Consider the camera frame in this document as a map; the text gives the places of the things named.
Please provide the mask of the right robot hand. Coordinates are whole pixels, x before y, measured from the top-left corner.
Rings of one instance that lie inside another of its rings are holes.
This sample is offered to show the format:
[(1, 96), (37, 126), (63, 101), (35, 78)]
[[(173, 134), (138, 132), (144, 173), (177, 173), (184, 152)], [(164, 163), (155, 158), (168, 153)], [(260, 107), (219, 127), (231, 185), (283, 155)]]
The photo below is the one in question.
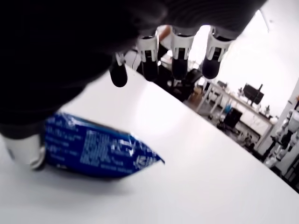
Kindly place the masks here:
[(45, 120), (161, 25), (211, 25), (235, 40), (263, 0), (3, 0), (0, 133), (17, 164), (39, 169)]

